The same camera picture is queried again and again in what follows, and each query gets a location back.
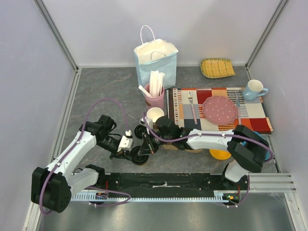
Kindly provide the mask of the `pink polka dot plate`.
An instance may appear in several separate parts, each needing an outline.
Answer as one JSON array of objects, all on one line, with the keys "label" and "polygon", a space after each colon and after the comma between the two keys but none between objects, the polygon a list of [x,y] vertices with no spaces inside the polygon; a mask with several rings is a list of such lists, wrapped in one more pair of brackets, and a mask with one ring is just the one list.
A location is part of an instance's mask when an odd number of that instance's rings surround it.
[{"label": "pink polka dot plate", "polygon": [[212,96],[205,100],[202,106],[205,118],[215,125],[228,125],[237,118],[237,107],[230,99],[222,96]]}]

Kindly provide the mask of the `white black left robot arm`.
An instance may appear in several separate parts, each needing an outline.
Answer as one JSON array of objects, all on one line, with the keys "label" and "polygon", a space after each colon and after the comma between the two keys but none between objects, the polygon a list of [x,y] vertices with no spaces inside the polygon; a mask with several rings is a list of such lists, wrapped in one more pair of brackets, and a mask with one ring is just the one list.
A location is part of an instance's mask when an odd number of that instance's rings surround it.
[{"label": "white black left robot arm", "polygon": [[37,167],[33,171],[31,202],[39,205],[42,213],[45,208],[61,213],[72,196],[82,190],[106,187],[102,167],[89,164],[79,173],[74,174],[73,171],[95,146],[109,151],[112,156],[129,154],[133,146],[132,132],[127,129],[123,136],[116,139],[111,135],[116,127],[116,122],[106,115],[102,115],[97,122],[85,121],[73,141],[57,158],[45,168]]}]

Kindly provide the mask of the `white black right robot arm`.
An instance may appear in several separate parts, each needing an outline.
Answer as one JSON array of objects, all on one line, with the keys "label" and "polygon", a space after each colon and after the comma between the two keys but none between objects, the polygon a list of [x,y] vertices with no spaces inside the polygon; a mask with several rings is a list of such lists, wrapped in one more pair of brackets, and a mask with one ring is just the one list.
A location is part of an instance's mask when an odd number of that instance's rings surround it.
[{"label": "white black right robot arm", "polygon": [[233,161],[225,167],[220,183],[228,190],[247,179],[248,173],[261,172],[263,164],[273,158],[268,142],[244,125],[237,125],[233,130],[202,131],[180,128],[167,116],[161,116],[155,122],[158,129],[155,131],[151,123],[152,119],[146,116],[140,120],[143,144],[139,156],[154,154],[165,144],[179,150],[227,151]]}]

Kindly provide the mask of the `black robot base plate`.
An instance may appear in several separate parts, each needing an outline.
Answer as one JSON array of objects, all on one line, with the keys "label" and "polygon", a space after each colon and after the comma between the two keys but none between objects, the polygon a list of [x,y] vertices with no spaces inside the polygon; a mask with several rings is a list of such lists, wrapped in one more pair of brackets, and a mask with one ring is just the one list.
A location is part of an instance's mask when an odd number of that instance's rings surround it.
[{"label": "black robot base plate", "polygon": [[244,176],[238,183],[231,182],[221,175],[210,173],[111,173],[93,186],[118,192],[136,192],[154,188],[180,188],[205,191],[235,191],[247,189],[248,179]]}]

